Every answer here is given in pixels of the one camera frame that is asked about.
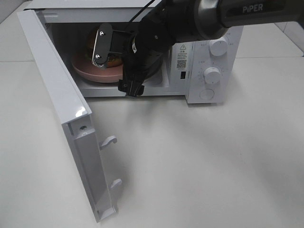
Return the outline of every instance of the control knob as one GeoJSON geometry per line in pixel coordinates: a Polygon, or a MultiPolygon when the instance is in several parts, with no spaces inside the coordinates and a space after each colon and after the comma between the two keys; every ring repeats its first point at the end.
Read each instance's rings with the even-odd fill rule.
{"type": "Polygon", "coordinates": [[[216,84],[220,81],[221,72],[216,67],[209,67],[204,71],[204,79],[207,84],[216,84]]]}
{"type": "Polygon", "coordinates": [[[210,52],[214,56],[222,56],[228,51],[228,41],[225,37],[211,40],[209,43],[210,52]]]}

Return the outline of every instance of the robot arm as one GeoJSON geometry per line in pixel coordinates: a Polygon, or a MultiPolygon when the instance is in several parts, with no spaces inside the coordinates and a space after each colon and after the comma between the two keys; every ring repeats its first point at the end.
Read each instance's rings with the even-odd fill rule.
{"type": "MultiPolygon", "coordinates": [[[[145,78],[172,45],[222,37],[232,26],[297,21],[304,26],[304,0],[162,0],[122,48],[118,89],[143,94],[145,78]]],[[[93,54],[93,61],[98,62],[93,54]]]]}

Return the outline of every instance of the microwave door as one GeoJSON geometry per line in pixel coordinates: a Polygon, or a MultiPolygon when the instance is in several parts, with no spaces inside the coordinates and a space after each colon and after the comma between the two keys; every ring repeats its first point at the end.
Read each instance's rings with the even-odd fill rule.
{"type": "Polygon", "coordinates": [[[74,157],[94,216],[100,221],[115,213],[100,157],[100,149],[104,143],[98,144],[91,119],[91,109],[39,17],[33,10],[18,13],[22,29],[74,157]]]}

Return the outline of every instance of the table surface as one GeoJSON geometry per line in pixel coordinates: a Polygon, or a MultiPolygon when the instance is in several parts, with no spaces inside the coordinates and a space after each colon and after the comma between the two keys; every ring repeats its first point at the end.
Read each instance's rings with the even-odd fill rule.
{"type": "Polygon", "coordinates": [[[16,14],[0,41],[1,228],[303,227],[304,58],[274,25],[245,27],[223,104],[87,99],[124,181],[99,224],[16,14]]]}

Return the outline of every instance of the white microwave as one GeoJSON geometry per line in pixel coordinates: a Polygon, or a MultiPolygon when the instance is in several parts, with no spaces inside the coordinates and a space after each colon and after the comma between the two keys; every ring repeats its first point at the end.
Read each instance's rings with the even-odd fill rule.
{"type": "MultiPolygon", "coordinates": [[[[115,136],[99,142],[85,97],[125,96],[116,83],[92,82],[72,64],[86,36],[103,22],[123,27],[143,7],[142,1],[34,0],[18,17],[40,74],[60,119],[96,221],[115,213],[100,150],[115,136]]],[[[146,9],[134,23],[151,10],[146,9]]],[[[145,83],[145,96],[181,95],[189,104],[219,103],[235,61],[243,27],[217,40],[178,43],[165,55],[160,69],[145,83]]]]}

